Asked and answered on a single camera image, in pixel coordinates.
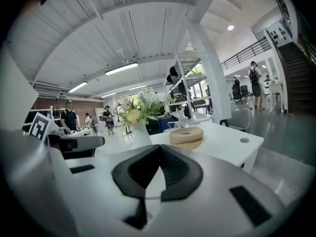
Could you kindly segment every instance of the fluorescent light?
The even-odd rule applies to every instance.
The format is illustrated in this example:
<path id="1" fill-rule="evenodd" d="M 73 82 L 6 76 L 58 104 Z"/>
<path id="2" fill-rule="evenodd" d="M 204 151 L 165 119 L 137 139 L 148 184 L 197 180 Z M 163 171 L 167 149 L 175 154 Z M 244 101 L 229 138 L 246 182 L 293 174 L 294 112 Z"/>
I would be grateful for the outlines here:
<path id="1" fill-rule="evenodd" d="M 80 83 L 77 87 L 74 87 L 73 89 L 69 90 L 69 93 L 74 92 L 75 90 L 81 88 L 82 86 L 85 86 L 86 84 L 88 84 L 86 81 Z"/>
<path id="2" fill-rule="evenodd" d="M 110 71 L 107 71 L 107 72 L 105 72 L 105 74 L 109 76 L 109 75 L 111 75 L 111 74 L 114 74 L 114 73 L 123 71 L 123 70 L 125 70 L 125 69 L 134 68 L 134 67 L 137 67 L 137 66 L 138 66 L 138 63 L 137 63 L 137 62 L 134 62 L 134 63 L 128 64 L 128 65 L 124 65 L 124 66 L 118 67 L 118 68 L 116 68 L 116 69 L 112 69 L 112 70 L 110 70 Z"/>
<path id="3" fill-rule="evenodd" d="M 230 25 L 230 26 L 227 27 L 227 30 L 228 30 L 228 31 L 231 31 L 231 30 L 233 30 L 234 28 L 235 28 L 235 26 Z"/>
<path id="4" fill-rule="evenodd" d="M 128 90 L 139 89 L 139 88 L 143 88 L 143 87 L 147 87 L 147 85 L 141 85 L 141 86 L 133 87 L 133 88 L 130 88 Z"/>
<path id="5" fill-rule="evenodd" d="M 104 96 L 102 96 L 102 98 L 103 98 L 103 97 L 108 97 L 108 96 L 111 96 L 111 95 L 114 95 L 114 94 L 116 94 L 116 92 L 113 92 L 113 93 L 111 93 L 111 94 L 104 95 Z"/>

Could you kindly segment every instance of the white vase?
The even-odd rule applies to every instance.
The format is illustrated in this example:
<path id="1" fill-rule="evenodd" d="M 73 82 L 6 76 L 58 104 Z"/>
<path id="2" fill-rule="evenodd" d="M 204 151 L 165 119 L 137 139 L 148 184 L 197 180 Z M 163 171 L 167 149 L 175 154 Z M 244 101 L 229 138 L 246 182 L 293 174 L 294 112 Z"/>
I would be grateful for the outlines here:
<path id="1" fill-rule="evenodd" d="M 152 145 L 152 141 L 149 137 L 145 124 L 132 124 L 130 126 L 133 132 L 134 145 L 132 149 L 140 148 L 147 145 Z"/>

